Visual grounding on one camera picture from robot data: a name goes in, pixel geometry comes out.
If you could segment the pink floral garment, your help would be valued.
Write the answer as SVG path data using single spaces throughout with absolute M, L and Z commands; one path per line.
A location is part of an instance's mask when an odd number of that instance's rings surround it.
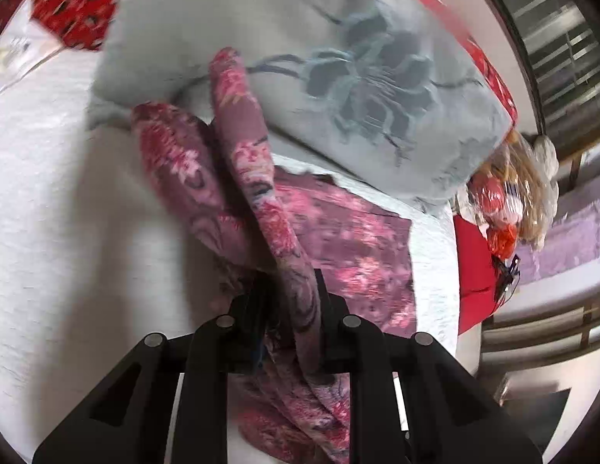
M 345 374 L 320 375 L 318 288 L 383 331 L 416 329 L 411 221 L 340 188 L 324 175 L 278 167 L 241 56 L 225 48 L 209 67 L 214 118 L 145 103 L 132 129 L 145 174 L 165 207 L 218 257 L 225 308 L 258 275 L 275 282 L 264 356 L 237 387 L 239 430 L 286 463 L 349 459 Z

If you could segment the white quilted bed cover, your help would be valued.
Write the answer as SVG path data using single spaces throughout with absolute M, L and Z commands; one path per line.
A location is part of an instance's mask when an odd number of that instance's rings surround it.
M 193 332 L 218 292 L 131 134 L 88 127 L 97 62 L 28 3 L 0 25 L 0 433 L 25 461 L 145 334 Z

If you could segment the purple bench cushion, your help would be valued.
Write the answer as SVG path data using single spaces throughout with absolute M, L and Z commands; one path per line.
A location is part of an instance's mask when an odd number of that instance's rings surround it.
M 600 175 L 563 195 L 542 250 L 519 244 L 520 282 L 550 278 L 600 259 Z

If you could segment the plastic bag with toys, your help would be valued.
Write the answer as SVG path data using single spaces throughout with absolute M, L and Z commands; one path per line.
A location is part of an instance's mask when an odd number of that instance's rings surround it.
M 529 143 L 513 130 L 457 191 L 454 211 L 479 228 L 491 254 L 502 261 L 520 243 L 540 250 L 557 214 L 558 170 L 548 137 Z

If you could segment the grey floral cloth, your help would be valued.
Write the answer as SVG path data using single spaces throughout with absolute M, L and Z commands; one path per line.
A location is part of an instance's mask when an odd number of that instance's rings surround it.
M 497 71 L 439 0 L 118 0 L 88 121 L 148 101 L 200 118 L 209 65 L 244 60 L 276 152 L 316 153 L 400 199 L 450 199 L 513 129 Z

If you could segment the window with grille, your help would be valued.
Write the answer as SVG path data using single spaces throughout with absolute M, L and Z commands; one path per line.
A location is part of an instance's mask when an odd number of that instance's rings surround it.
M 515 43 L 538 132 L 567 160 L 600 142 L 600 39 L 575 0 L 490 0 Z

